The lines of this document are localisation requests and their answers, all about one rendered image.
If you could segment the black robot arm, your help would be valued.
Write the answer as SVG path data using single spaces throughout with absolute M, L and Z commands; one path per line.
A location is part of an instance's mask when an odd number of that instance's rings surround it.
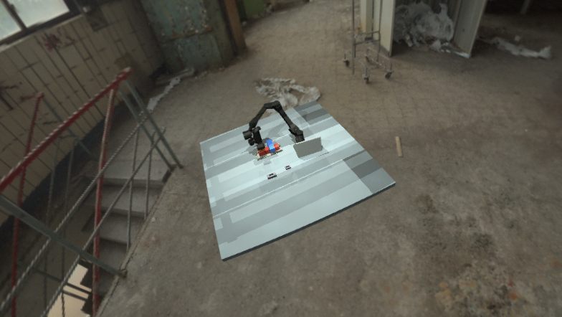
M 271 103 L 265 103 L 262 108 L 260 109 L 260 111 L 258 112 L 258 114 L 251 119 L 251 121 L 249 122 L 249 130 L 243 131 L 243 136 L 244 139 L 248 140 L 248 143 L 250 146 L 253 146 L 254 143 L 256 144 L 256 140 L 254 139 L 254 137 L 258 137 L 260 135 L 259 130 L 261 129 L 259 126 L 256 126 L 257 121 L 261 118 L 261 116 L 263 115 L 263 113 L 266 111 L 266 109 L 274 109 L 275 111 L 277 111 L 285 120 L 285 122 L 289 125 L 289 131 L 295 135 L 295 140 L 297 143 L 305 141 L 304 135 L 303 135 L 303 131 L 300 130 L 291 120 L 290 118 L 286 115 L 286 113 L 284 112 L 284 110 L 282 109 L 282 106 L 280 104 L 280 102 L 278 100 L 271 102 Z M 254 137 L 252 137 L 252 134 Z

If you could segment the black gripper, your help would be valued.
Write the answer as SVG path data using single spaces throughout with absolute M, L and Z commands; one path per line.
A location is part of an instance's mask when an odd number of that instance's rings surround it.
M 253 137 L 254 137 L 254 136 L 253 136 Z M 262 142 L 261 135 L 259 135 L 258 137 L 254 137 L 254 139 L 255 139 L 256 142 L 257 142 L 257 145 L 256 145 L 256 146 L 257 146 L 257 150 L 262 150 L 262 149 L 265 148 L 265 145 L 264 145 L 263 142 Z

